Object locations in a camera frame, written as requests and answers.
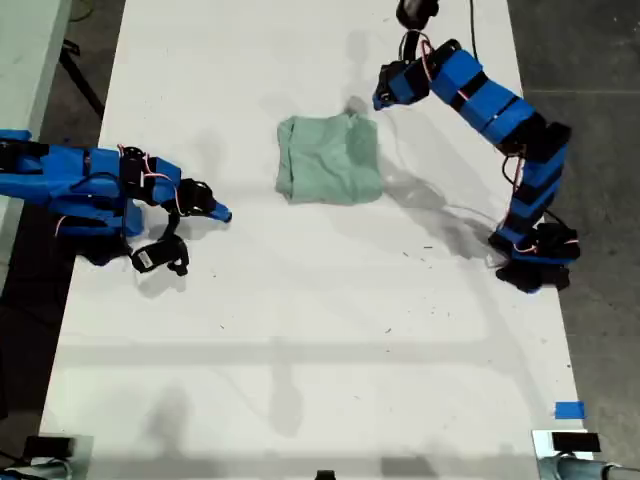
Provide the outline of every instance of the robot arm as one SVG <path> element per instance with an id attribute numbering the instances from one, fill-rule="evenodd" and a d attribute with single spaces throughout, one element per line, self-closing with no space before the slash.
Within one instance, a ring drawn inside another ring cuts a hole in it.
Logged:
<path id="1" fill-rule="evenodd" d="M 128 255 L 140 272 L 167 264 L 185 275 L 189 257 L 175 235 L 180 219 L 231 221 L 207 184 L 181 178 L 178 167 L 138 148 L 69 148 L 29 138 L 29 132 L 0 130 L 0 194 L 47 207 L 56 215 L 55 235 L 95 264 Z M 160 240 L 135 252 L 127 237 L 142 233 L 143 222 L 134 200 L 169 215 Z"/>
<path id="2" fill-rule="evenodd" d="M 417 60 L 412 52 L 382 66 L 374 108 L 411 105 L 433 91 L 507 158 L 523 159 L 522 179 L 513 181 L 508 214 L 489 239 L 511 260 L 497 276 L 527 292 L 544 284 L 568 286 L 566 265 L 580 256 L 577 233 L 562 222 L 538 222 L 560 185 L 571 129 L 547 123 L 525 100 L 489 79 L 457 41 L 432 49 L 425 40 L 422 47 Z"/>

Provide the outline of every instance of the gray floor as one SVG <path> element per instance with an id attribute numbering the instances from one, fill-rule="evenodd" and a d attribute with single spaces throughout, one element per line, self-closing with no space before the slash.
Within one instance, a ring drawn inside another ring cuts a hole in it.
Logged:
<path id="1" fill-rule="evenodd" d="M 82 47 L 79 65 L 103 98 L 123 4 L 96 0 L 95 13 L 70 24 L 67 35 Z M 583 257 L 561 301 L 587 424 L 600 432 L 607 459 L 640 466 L 640 379 L 634 375 L 640 364 L 640 303 L 634 298 L 640 292 L 640 2 L 509 4 L 527 99 L 575 129 L 554 210 L 582 235 Z M 480 36 L 478 50 L 482 56 Z M 41 139 L 91 145 L 99 129 L 58 68 Z"/>

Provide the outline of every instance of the white tabletop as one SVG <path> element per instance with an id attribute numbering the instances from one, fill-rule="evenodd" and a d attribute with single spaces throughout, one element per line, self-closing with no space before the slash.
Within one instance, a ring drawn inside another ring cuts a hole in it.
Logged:
<path id="1" fill-rule="evenodd" d="M 519 91 L 506 0 L 477 8 L 487 72 Z M 557 293 L 498 281 L 483 242 L 501 157 L 430 97 L 371 112 L 403 33 L 387 0 L 129 0 L 101 144 L 209 183 L 230 228 L 183 221 L 190 273 L 77 261 L 42 431 L 93 437 L 95 479 L 536 478 L 530 430 L 576 391 Z M 435 43 L 470 45 L 466 0 Z M 290 206 L 277 124 L 350 102 L 390 195 Z M 155 235 L 166 221 L 147 208 Z"/>
<path id="2" fill-rule="evenodd" d="M 0 0 L 0 130 L 38 138 L 71 0 Z M 7 276 L 22 200 L 0 196 L 0 291 Z"/>

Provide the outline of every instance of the green towel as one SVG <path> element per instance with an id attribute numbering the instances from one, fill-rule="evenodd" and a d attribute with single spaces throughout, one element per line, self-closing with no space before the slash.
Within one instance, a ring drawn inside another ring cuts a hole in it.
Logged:
<path id="1" fill-rule="evenodd" d="M 362 115 L 291 117 L 278 126 L 276 190 L 293 203 L 340 205 L 382 195 L 376 124 Z"/>

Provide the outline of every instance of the blue tape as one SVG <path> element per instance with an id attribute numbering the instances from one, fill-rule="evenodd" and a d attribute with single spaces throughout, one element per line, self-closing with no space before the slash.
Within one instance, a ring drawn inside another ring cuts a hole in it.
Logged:
<path id="1" fill-rule="evenodd" d="M 511 258 L 513 260 L 522 260 L 523 262 L 544 263 L 547 265 L 567 265 L 575 260 L 573 258 L 546 258 L 536 257 L 533 255 L 523 255 L 515 250 L 511 254 Z"/>
<path id="2" fill-rule="evenodd" d="M 410 104 L 415 97 L 415 93 L 411 89 L 411 85 L 409 85 L 409 81 L 404 74 L 394 77 L 394 79 L 389 82 L 389 86 L 395 94 L 398 103 L 403 105 Z"/>
<path id="3" fill-rule="evenodd" d="M 502 227 L 502 228 L 498 229 L 497 233 L 502 238 L 506 238 L 511 243 L 515 243 L 515 244 L 520 243 L 522 241 L 522 239 L 524 237 L 526 237 L 526 235 L 524 235 L 522 233 L 514 232 L 513 230 L 511 230 L 510 228 L 507 228 L 507 227 Z"/>
<path id="4" fill-rule="evenodd" d="M 584 420 L 584 402 L 556 402 L 556 420 Z"/>
<path id="5" fill-rule="evenodd" d="M 458 90 L 481 71 L 482 65 L 469 52 L 458 50 L 442 66 L 438 76 L 431 82 L 431 90 L 449 105 Z"/>
<path id="6" fill-rule="evenodd" d="M 489 80 L 480 90 L 465 102 L 460 115 L 474 130 L 481 132 L 482 128 L 489 123 L 493 117 L 504 108 L 513 98 L 513 93 Z"/>

